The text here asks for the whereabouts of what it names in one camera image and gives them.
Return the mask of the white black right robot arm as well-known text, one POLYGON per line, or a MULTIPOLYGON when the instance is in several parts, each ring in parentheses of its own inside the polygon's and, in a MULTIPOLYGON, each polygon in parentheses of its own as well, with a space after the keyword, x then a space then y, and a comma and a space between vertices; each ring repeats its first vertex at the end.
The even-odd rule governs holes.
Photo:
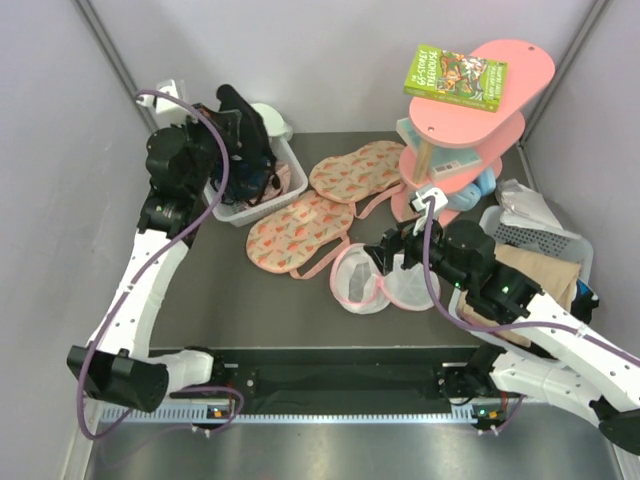
POLYGON ((426 276, 436 274, 464 292, 468 305, 493 322, 474 326, 453 318, 459 328, 492 336, 513 331, 548 353, 541 358, 503 344, 492 361, 467 370, 474 393, 487 396, 497 389, 543 400, 638 454, 638 358, 596 334, 530 277, 498 261, 494 239, 478 224, 462 220, 442 228, 435 221, 404 222, 364 250, 384 275, 403 254, 404 268, 422 265, 426 276))

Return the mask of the white plastic basket right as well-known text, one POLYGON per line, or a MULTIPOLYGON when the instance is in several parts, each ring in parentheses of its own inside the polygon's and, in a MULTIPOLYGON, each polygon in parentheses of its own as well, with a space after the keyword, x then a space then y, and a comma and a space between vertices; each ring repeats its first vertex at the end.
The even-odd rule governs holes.
POLYGON ((571 239, 542 231, 507 226, 500 221, 501 213, 501 207, 492 206, 485 209, 479 220, 479 225, 486 234, 495 240, 496 245, 506 244, 579 264, 578 277, 583 282, 589 283, 593 248, 587 240, 584 238, 571 239))

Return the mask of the black bra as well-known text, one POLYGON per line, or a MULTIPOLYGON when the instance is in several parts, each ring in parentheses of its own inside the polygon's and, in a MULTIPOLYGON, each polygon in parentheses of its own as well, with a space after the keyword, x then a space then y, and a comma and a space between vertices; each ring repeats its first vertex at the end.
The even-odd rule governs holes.
POLYGON ((267 188, 279 190, 274 155, 262 117, 230 84, 216 91, 220 101, 216 122, 229 155, 229 178, 222 202, 256 206, 266 199, 267 188))

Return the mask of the light blue headphones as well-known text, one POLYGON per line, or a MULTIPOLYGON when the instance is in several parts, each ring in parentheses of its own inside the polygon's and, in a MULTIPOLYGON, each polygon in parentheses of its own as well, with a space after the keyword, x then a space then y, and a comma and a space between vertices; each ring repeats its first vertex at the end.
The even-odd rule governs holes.
POLYGON ((462 190, 448 195, 447 207, 457 212, 469 211, 479 203, 481 198, 492 194, 495 189, 496 174, 493 168, 489 167, 462 190))

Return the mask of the navy lace garment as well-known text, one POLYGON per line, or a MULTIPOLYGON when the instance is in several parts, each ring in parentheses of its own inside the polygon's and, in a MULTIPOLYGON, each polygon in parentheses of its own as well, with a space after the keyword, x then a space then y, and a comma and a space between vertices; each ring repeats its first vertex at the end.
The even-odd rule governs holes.
POLYGON ((232 158, 221 202, 234 204, 253 201, 266 189, 272 170, 271 162, 267 157, 253 160, 232 158))

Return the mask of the pink three-tier wooden shelf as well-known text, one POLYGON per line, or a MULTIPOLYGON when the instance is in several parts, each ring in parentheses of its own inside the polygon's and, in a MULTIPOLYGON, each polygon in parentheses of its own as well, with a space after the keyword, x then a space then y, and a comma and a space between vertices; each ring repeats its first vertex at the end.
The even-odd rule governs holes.
POLYGON ((555 74, 552 57, 541 47, 523 40, 492 40, 471 54, 508 64, 503 98, 497 112, 415 98, 409 104, 409 119, 427 145, 428 153, 432 153, 435 147, 474 148, 482 163, 442 180, 435 180, 427 174, 416 177, 414 171, 418 166, 418 155, 410 147, 405 147, 399 159, 404 185, 391 199, 391 210, 398 221, 415 217, 408 206, 408 196, 426 184, 446 194, 454 194, 487 169, 499 174, 501 155, 514 146, 524 132, 522 108, 544 90, 555 74))

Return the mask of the peach patterned eye mask upper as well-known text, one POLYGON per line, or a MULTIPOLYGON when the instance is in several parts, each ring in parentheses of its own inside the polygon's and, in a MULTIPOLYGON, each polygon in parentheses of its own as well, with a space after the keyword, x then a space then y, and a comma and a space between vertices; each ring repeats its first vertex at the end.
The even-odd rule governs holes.
POLYGON ((309 183, 324 198, 357 203, 401 181, 403 151, 404 146, 394 141, 370 142, 349 154, 322 160, 311 170, 309 183))

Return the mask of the light blue book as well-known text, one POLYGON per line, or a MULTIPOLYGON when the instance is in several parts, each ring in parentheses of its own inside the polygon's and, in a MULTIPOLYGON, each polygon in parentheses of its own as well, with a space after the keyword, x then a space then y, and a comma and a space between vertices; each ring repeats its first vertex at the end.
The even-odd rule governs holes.
MULTIPOLYGON (((414 153, 422 141, 408 117, 396 121, 396 132, 414 153)), ((480 167, 482 159, 474 148, 450 149, 435 146, 429 164, 429 176, 440 180, 480 167)))

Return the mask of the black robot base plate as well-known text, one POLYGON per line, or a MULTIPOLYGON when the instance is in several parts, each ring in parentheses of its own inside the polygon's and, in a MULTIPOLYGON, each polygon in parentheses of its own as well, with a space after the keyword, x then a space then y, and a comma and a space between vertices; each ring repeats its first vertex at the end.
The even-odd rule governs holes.
POLYGON ((444 413, 456 402, 500 399, 478 371, 491 347, 227 348, 190 398, 245 399, 244 414, 444 413))

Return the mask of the green treehouse book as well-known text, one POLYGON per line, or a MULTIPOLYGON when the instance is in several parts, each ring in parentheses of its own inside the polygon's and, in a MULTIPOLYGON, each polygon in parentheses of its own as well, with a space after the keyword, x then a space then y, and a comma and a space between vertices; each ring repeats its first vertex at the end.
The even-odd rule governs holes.
POLYGON ((403 92, 413 97, 496 112, 508 72, 506 62, 464 55, 421 44, 403 92))

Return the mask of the black blue garment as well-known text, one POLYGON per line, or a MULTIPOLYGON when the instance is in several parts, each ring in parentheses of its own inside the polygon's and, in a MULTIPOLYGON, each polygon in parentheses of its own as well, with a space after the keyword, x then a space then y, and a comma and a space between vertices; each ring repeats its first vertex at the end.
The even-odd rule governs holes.
POLYGON ((576 290, 571 302, 570 313, 585 324, 592 321, 593 311, 599 307, 599 296, 580 278, 576 281, 576 290))

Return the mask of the white plastic basket left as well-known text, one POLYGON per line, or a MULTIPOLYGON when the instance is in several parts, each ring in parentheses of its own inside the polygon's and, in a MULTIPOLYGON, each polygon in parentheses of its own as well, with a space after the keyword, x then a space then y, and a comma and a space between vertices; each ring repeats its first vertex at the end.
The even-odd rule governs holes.
POLYGON ((268 216, 275 211, 286 207, 296 200, 308 187, 308 178, 291 149, 287 139, 281 135, 269 137, 266 133, 252 129, 238 134, 241 143, 239 149, 261 149, 261 145, 269 144, 271 153, 275 156, 278 166, 288 167, 288 188, 284 193, 262 200, 256 206, 247 206, 245 203, 224 204, 220 201, 212 210, 212 215, 219 221, 230 223, 235 227, 242 227, 268 216))

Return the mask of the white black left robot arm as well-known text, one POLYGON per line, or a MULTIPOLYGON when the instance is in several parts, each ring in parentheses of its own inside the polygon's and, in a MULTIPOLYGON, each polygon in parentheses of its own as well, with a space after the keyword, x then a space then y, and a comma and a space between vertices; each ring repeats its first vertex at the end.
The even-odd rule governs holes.
POLYGON ((111 306, 86 346, 72 347, 67 356, 78 382, 79 417, 87 398, 152 412, 167 395, 186 387, 209 397, 226 387, 225 370, 206 350, 149 355, 172 277, 215 205, 204 200, 210 176, 216 168, 229 167, 223 137, 211 117, 196 105, 178 105, 186 112, 182 125, 160 129, 147 141, 150 190, 111 306))

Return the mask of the pink lace garment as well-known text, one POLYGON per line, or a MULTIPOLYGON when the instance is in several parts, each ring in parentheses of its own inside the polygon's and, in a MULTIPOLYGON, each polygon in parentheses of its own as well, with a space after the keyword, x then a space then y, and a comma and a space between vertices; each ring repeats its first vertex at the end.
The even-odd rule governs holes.
POLYGON ((275 173, 267 182, 261 202, 264 203, 273 198, 286 194, 289 190, 291 181, 290 166, 283 162, 277 162, 275 165, 275 173))

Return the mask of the peach patterned eye mask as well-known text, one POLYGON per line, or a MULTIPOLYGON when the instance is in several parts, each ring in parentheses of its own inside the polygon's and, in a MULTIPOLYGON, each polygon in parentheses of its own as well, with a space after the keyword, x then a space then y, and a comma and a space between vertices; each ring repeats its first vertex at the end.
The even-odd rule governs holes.
POLYGON ((309 183, 324 198, 357 203, 401 181, 403 151, 404 146, 394 141, 370 142, 349 154, 322 160, 311 170, 309 183))
POLYGON ((350 246, 353 221, 349 206, 308 191, 253 225, 246 253, 267 272, 308 280, 350 246))

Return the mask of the beige folded garment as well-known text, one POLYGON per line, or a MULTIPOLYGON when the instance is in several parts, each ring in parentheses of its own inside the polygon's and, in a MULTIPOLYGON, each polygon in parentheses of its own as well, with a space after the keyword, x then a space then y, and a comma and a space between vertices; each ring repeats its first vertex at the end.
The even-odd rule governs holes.
MULTIPOLYGON (((521 271, 566 310, 570 310, 576 293, 576 282, 579 279, 580 265, 552 258, 544 254, 516 248, 506 244, 495 247, 496 260, 521 271)), ((456 314, 461 320, 473 325, 497 326, 496 321, 489 320, 476 313, 466 301, 467 292, 462 292, 456 305, 456 314)), ((514 331, 499 332, 497 335, 525 349, 532 348, 532 342, 514 331)))

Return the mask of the peach patterned eye mask lower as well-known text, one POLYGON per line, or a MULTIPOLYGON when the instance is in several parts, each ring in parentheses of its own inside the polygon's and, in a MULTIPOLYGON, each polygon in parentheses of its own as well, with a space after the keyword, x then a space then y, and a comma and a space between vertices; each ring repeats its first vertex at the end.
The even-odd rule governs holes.
POLYGON ((353 221, 349 206, 308 191, 253 225, 246 253, 267 272, 308 280, 350 246, 353 221))

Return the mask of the white mesh pink-trim laundry bag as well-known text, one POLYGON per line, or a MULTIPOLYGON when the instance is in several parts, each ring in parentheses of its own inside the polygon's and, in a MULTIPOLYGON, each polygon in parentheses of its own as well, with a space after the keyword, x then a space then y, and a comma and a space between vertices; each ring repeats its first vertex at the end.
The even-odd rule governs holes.
POLYGON ((378 313, 389 305, 406 311, 429 310, 434 301, 423 265, 403 269, 403 260, 402 254, 396 254, 391 272, 383 274, 363 244, 351 245, 332 264, 331 292, 345 310, 359 315, 378 313))

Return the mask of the white plastic basket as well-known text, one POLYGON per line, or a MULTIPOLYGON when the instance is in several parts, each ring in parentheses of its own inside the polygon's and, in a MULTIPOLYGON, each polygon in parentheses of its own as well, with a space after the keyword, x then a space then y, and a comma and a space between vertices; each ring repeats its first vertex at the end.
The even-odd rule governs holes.
POLYGON ((506 244, 579 264, 578 277, 583 282, 589 283, 593 248, 587 240, 584 238, 571 239, 542 231, 507 226, 500 221, 501 213, 501 207, 492 206, 485 209, 479 220, 479 225, 486 234, 495 240, 496 245, 506 244))
POLYGON ((291 149, 287 139, 281 135, 269 137, 266 133, 252 129, 238 134, 241 143, 239 149, 261 149, 261 145, 269 144, 271 153, 275 156, 278 166, 288 167, 288 188, 284 193, 262 200, 256 206, 247 206, 245 203, 224 204, 220 201, 212 210, 212 215, 219 221, 230 223, 235 227, 242 227, 268 216, 275 211, 286 207, 296 200, 308 187, 308 178, 291 149))

